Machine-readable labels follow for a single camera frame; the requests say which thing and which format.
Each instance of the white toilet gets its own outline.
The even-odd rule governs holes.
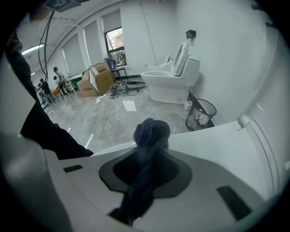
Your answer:
[[[180,45],[170,71],[141,73],[153,101],[173,104],[184,104],[187,101],[189,86],[195,84],[200,67],[200,61],[188,57],[188,48],[188,42]]]
[[[149,71],[170,71],[173,61],[170,58],[170,51],[167,53],[165,61],[162,64],[149,65]]]

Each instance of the wire mesh trash bin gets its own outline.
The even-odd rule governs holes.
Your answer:
[[[190,131],[208,128],[208,122],[217,113],[216,107],[204,99],[194,99],[186,119],[186,127]]]

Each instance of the tiled floor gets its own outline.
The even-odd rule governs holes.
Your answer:
[[[136,126],[149,117],[167,122],[172,134],[188,132],[185,120],[189,112],[183,105],[153,101],[147,87],[135,96],[111,99],[107,93],[99,103],[96,103],[99,96],[83,98],[77,93],[56,106],[45,108],[45,112],[53,123],[69,130],[79,144],[85,146],[90,140],[87,148],[93,152],[133,141]],[[134,101],[136,111],[126,111],[123,101]]]

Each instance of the window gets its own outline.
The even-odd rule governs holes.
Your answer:
[[[116,67],[127,65],[122,27],[105,32],[108,56],[116,60]]]

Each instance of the ceiling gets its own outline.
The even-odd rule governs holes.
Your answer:
[[[49,27],[46,59],[49,59],[65,35],[70,32],[71,29],[76,27],[82,20],[94,12],[100,10],[101,8],[104,8],[118,1],[120,0],[90,0],[88,2],[82,3],[82,5],[79,7],[75,7],[61,13],[55,12]],[[18,38],[23,45],[22,51],[25,51],[39,44],[49,16],[50,15],[48,15],[41,22],[34,24],[29,22],[28,15],[22,20],[17,28]],[[38,50],[27,53],[24,55],[24,57],[29,64],[32,73],[40,71]],[[40,49],[40,60],[42,66],[44,67],[44,47]]]

